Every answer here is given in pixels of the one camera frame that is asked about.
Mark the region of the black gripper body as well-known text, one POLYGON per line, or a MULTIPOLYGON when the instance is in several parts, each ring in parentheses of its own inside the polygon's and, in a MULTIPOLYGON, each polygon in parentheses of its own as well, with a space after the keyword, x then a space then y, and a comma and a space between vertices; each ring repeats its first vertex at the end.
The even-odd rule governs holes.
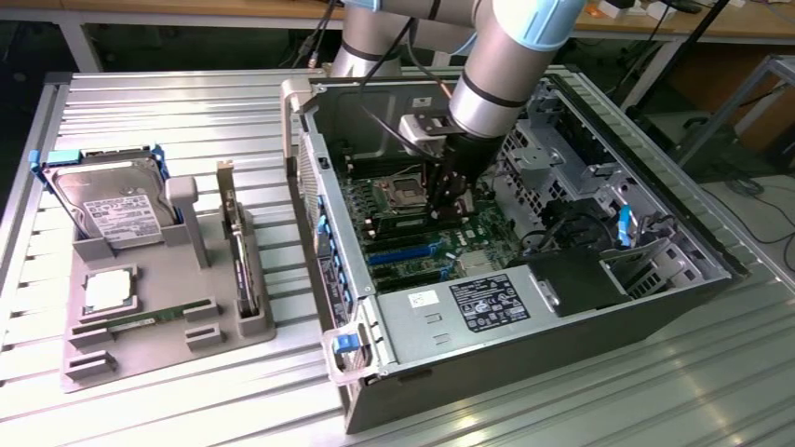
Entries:
POLYGON ((473 184, 494 163, 501 149, 501 138, 482 138, 470 133, 446 137, 442 180, 463 180, 473 184))

